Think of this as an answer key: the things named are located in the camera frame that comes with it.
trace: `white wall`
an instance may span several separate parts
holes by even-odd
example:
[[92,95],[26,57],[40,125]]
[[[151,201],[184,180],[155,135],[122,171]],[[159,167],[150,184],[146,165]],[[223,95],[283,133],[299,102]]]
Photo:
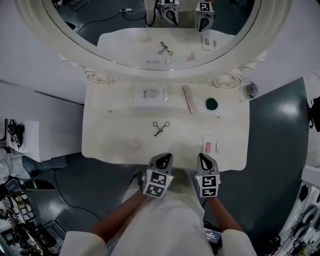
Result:
[[83,111],[80,104],[0,82],[0,118],[39,123],[38,141],[31,141],[36,146],[28,147],[38,162],[81,151]]
[[320,4],[316,0],[292,0],[292,9],[267,49],[265,62],[246,73],[245,79],[259,86],[261,96],[319,68]]
[[0,0],[0,81],[83,104],[83,68],[61,62],[21,19],[14,0]]
[[[245,74],[246,80],[260,87],[260,96],[320,68],[320,4],[292,2],[284,28],[267,49],[265,63]],[[84,103],[86,78],[81,67],[62,63],[58,53],[38,41],[13,0],[0,0],[0,35],[0,80]]]
[[[311,101],[313,101],[314,98],[320,97],[320,69],[305,75],[303,80],[307,101],[311,107]],[[311,167],[320,167],[320,132],[317,132],[315,127],[309,129],[308,150],[305,164]]]

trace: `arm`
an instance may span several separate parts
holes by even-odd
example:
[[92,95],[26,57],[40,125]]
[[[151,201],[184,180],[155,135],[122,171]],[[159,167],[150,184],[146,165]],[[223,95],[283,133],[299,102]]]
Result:
[[217,197],[210,197],[206,201],[222,232],[225,230],[243,231]]
[[101,237],[105,243],[111,240],[126,223],[135,210],[147,200],[147,196],[138,190],[132,197],[121,204],[107,217],[100,220],[92,229],[92,233]]

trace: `mirror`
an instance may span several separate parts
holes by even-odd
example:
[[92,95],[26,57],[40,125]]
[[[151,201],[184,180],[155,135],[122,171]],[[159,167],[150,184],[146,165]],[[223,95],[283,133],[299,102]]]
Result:
[[[95,3],[95,1],[100,0],[72,1],[76,1],[72,2],[76,5],[78,1],[84,4],[80,9],[72,10],[73,12],[80,12],[89,8],[91,2]],[[213,8],[216,8],[214,13],[216,16],[212,26],[218,25],[218,22],[216,22],[218,19],[218,1],[225,2],[225,0],[216,0],[213,4]],[[207,79],[214,79],[218,75],[234,71],[252,61],[255,62],[257,57],[269,47],[281,31],[290,11],[292,0],[255,0],[253,7],[249,6],[248,1],[230,3],[230,5],[246,4],[251,9],[247,20],[243,20],[242,28],[240,28],[241,26],[238,27],[240,31],[236,35],[227,34],[226,30],[220,32],[211,29],[199,32],[195,28],[137,27],[135,23],[143,22],[143,19],[135,21],[135,23],[128,21],[131,27],[117,30],[115,28],[119,28],[120,23],[116,19],[123,15],[119,13],[119,8],[126,8],[127,5],[121,3],[119,7],[120,3],[116,2],[114,6],[110,6],[111,10],[116,10],[116,13],[113,13],[113,15],[116,15],[115,18],[109,19],[110,16],[107,16],[107,11],[105,11],[105,15],[103,14],[104,19],[109,19],[106,22],[112,21],[114,31],[109,33],[103,31],[103,35],[100,36],[97,33],[96,45],[92,44],[94,42],[91,43],[81,37],[82,31],[79,32],[80,26],[88,22],[91,23],[88,23],[87,26],[104,22],[100,21],[101,19],[95,19],[96,15],[94,13],[92,14],[94,18],[90,17],[89,20],[89,17],[87,17],[88,20],[83,21],[77,28],[77,24],[74,24],[75,21],[72,21],[71,17],[66,20],[68,23],[62,19],[62,14],[58,12],[61,6],[56,6],[56,3],[53,4],[52,0],[15,0],[15,3],[21,18],[33,34],[61,54],[64,60],[74,62],[73,66],[82,66],[94,71],[93,73],[107,75],[108,78],[114,77],[114,80],[119,82],[182,83],[203,81],[206,84],[209,83]],[[142,9],[141,6],[135,6],[134,8]],[[136,14],[125,13],[124,15],[142,14],[142,17],[139,17],[140,19],[143,18],[143,11],[140,11]],[[233,38],[229,41],[226,40],[225,44],[218,41],[217,48],[214,50],[203,50],[202,41],[200,41],[201,34],[208,31],[223,33]],[[103,37],[107,37],[107,40],[100,45],[100,40]],[[164,49],[161,42],[164,42],[169,51],[173,52],[172,58],[170,58],[167,50],[159,54],[159,51]],[[189,58],[191,51],[195,52],[195,58],[192,60]]]
[[74,33],[106,60],[127,67],[173,71],[212,62],[250,30],[261,0],[50,0]]

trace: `white paper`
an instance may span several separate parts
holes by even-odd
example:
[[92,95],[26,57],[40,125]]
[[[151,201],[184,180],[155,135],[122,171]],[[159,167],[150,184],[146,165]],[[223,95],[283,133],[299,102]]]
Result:
[[134,84],[134,107],[164,107],[167,99],[167,83]]

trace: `dark gray floor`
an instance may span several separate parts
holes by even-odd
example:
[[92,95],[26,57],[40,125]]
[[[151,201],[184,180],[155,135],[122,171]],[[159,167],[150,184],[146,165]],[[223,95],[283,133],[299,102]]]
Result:
[[[243,171],[221,174],[219,198],[251,238],[277,233],[286,221],[301,183],[308,132],[302,78],[250,102],[247,165]],[[67,161],[66,168],[56,171],[65,199],[100,217],[121,203],[138,168],[108,164],[80,153],[69,155]],[[55,185],[53,171],[38,178]],[[57,190],[33,191],[29,198],[40,223],[57,220],[67,231],[89,231],[97,221],[82,209],[68,207]],[[215,224],[209,211],[204,220]]]
[[[112,17],[120,9],[142,9],[145,7],[144,0],[91,0],[88,4],[78,11],[73,11],[68,5],[60,6],[57,11],[65,22],[76,25],[75,32],[87,22],[101,21]],[[246,23],[251,9],[243,8],[237,4],[230,4],[228,0],[217,0],[214,6],[216,17],[212,26],[213,30],[217,30],[229,35],[236,35]],[[129,19],[138,19],[145,16],[144,12],[136,15],[126,15]],[[98,44],[100,35],[110,33],[126,28],[145,28],[144,19],[138,21],[128,21],[120,14],[113,19],[94,22],[86,25],[79,35],[93,45]]]

